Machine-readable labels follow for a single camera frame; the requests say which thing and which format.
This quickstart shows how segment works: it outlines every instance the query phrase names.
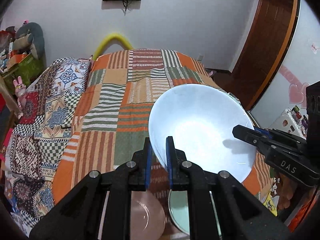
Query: toy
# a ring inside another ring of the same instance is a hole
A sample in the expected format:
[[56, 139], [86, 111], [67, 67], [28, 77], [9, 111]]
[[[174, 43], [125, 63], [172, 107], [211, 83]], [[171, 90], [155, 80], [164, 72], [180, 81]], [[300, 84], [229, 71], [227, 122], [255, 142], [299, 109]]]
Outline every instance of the toy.
[[18, 76], [18, 81], [15, 79], [13, 81], [14, 87], [15, 87], [15, 94], [18, 98], [18, 107], [22, 111], [23, 108], [26, 106], [26, 95], [27, 95], [27, 90], [26, 86], [22, 83], [22, 78], [21, 76]]
[[28, 50], [33, 42], [33, 34], [22, 35], [21, 38], [13, 42], [13, 50]]
[[43, 31], [37, 23], [27, 23], [22, 25], [16, 32], [16, 39], [18, 39], [19, 47], [22, 44], [31, 44], [30, 50], [35, 59], [40, 59], [44, 53], [44, 38]]
[[8, 63], [8, 59], [5, 59], [5, 60], [2, 62], [2, 64], [3, 64], [3, 68], [6, 68], [7, 63]]

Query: green box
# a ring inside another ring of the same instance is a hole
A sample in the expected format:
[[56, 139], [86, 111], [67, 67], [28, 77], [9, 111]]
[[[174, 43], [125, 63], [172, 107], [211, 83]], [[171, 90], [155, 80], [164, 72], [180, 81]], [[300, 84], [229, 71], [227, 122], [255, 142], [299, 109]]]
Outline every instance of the green box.
[[13, 65], [8, 71], [1, 73], [9, 92], [14, 95], [13, 80], [21, 76], [26, 87], [36, 80], [44, 71], [44, 64], [41, 59], [37, 60], [30, 53], [20, 63]]

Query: pink bunny figurine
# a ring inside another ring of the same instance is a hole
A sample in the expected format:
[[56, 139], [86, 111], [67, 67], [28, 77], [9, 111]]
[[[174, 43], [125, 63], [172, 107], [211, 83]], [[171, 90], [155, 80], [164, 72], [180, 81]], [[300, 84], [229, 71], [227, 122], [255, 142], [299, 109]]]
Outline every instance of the pink bunny figurine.
[[18, 81], [15, 79], [13, 81], [14, 87], [15, 87], [15, 93], [18, 98], [18, 107], [20, 110], [23, 110], [23, 108], [26, 105], [27, 99], [27, 91], [26, 91], [26, 86], [22, 83], [22, 78], [21, 76], [18, 76]]

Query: pink heart sticker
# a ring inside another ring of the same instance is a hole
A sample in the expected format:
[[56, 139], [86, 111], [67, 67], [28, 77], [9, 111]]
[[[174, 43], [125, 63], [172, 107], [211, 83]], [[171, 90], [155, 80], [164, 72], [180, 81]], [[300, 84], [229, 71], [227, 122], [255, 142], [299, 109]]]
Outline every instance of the pink heart sticker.
[[289, 103], [299, 105], [303, 102], [304, 94], [301, 91], [301, 88], [298, 88], [297, 85], [291, 84], [289, 86]]

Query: white wall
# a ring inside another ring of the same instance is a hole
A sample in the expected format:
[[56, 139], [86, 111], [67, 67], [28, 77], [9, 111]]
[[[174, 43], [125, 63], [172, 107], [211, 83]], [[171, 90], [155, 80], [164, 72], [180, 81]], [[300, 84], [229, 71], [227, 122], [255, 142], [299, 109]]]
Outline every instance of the white wall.
[[119, 32], [134, 48], [173, 49], [194, 58], [203, 54], [207, 68], [229, 69], [253, 2], [142, 0], [124, 15], [122, 2], [14, 0], [1, 27], [20, 26], [26, 19], [39, 23], [47, 64], [59, 57], [89, 57], [106, 35]]
[[[313, 84], [320, 80], [320, 49], [312, 50], [312, 44], [320, 47], [320, 23], [305, 0], [301, 0], [297, 27], [282, 65], [286, 66], [301, 83]], [[252, 110], [253, 117], [264, 128], [269, 127], [289, 103], [290, 83], [277, 73], [274, 80]]]
[[248, 17], [247, 24], [245, 26], [244, 32], [243, 32], [243, 34], [241, 36], [241, 39], [239, 40], [239, 44], [238, 44], [236, 53], [234, 54], [232, 62], [231, 62], [230, 67], [229, 67], [229, 71], [230, 72], [232, 72], [233, 69], [235, 68], [236, 63], [238, 61], [238, 58], [239, 58], [239, 56], [240, 56], [240, 54], [242, 52], [242, 49], [244, 47], [244, 44], [247, 41], [247, 37], [249, 35], [250, 29], [251, 29], [251, 26], [252, 26], [252, 23], [253, 23], [254, 16], [256, 15], [258, 3], [259, 3], [259, 0], [253, 0], [253, 4], [252, 4], [252, 7], [251, 7], [251, 11], [250, 11], [250, 14], [249, 14], [249, 17]]

